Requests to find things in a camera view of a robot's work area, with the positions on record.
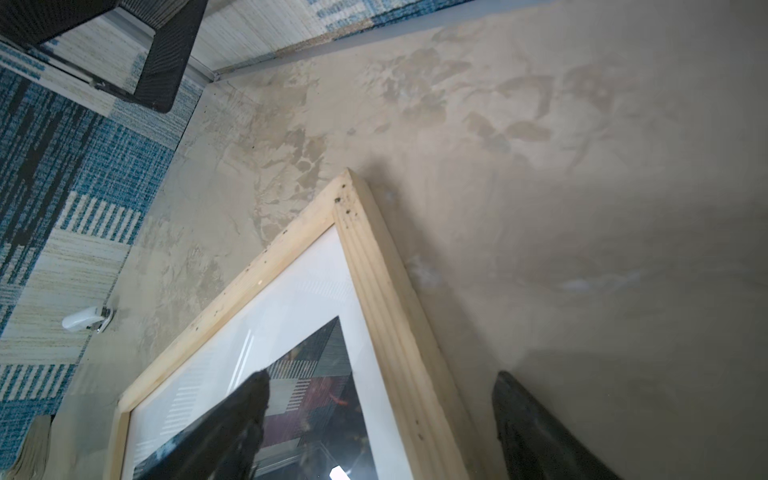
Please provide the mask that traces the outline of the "white photo mat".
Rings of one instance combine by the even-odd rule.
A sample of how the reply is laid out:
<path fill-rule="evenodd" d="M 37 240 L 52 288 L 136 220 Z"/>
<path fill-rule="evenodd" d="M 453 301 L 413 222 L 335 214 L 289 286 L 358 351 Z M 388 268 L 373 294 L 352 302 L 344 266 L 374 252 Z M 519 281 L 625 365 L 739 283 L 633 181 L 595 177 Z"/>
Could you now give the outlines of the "white photo mat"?
<path fill-rule="evenodd" d="M 335 230 L 324 233 L 199 350 L 212 344 L 222 332 L 246 327 L 256 336 L 254 360 L 271 363 L 279 350 L 294 346 L 334 317 L 341 321 L 378 472 L 375 479 L 409 479 L 412 469 Z M 132 411 L 129 429 L 135 410 L 153 397 L 168 379 Z"/>

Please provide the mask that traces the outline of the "white bordered dark photo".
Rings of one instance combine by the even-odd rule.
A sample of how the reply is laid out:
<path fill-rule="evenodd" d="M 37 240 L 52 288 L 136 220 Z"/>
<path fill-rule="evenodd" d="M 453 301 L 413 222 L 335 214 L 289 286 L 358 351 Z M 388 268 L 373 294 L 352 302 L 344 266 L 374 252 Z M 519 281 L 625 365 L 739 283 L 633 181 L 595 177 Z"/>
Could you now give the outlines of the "white bordered dark photo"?
<path fill-rule="evenodd" d="M 377 478 L 340 319 L 279 350 L 271 363 L 254 360 L 255 352 L 255 334 L 238 327 L 186 361 L 135 410 L 124 475 L 135 479 L 141 461 L 265 370 L 265 436 L 250 479 Z"/>

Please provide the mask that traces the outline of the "light wooden picture frame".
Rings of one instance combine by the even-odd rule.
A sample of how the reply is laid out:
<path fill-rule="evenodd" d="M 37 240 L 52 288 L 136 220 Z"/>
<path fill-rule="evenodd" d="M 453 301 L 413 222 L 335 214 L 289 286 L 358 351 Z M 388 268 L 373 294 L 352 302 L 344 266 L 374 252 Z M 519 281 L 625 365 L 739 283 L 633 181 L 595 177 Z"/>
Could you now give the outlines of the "light wooden picture frame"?
<path fill-rule="evenodd" d="M 104 478 L 124 470 L 132 411 L 327 230 L 340 235 L 387 399 L 418 479 L 483 479 L 477 430 L 366 181 L 335 177 L 124 391 Z"/>

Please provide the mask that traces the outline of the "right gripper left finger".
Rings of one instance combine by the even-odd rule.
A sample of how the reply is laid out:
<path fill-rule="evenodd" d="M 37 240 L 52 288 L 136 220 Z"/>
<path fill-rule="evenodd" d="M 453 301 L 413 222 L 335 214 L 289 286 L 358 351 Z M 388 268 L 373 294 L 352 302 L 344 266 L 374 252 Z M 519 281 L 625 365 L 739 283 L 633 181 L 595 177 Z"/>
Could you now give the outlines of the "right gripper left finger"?
<path fill-rule="evenodd" d="M 265 436 L 270 376 L 251 374 L 134 469 L 135 479 L 250 479 Z"/>

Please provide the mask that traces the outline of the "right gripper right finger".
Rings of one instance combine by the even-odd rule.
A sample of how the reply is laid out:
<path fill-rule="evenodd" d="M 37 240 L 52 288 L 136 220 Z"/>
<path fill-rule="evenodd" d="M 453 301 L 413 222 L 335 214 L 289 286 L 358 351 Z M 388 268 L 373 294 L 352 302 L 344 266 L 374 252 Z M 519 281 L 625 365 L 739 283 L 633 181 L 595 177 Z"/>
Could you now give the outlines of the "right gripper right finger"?
<path fill-rule="evenodd" d="M 616 479 L 511 373 L 492 391 L 497 438 L 511 479 Z"/>

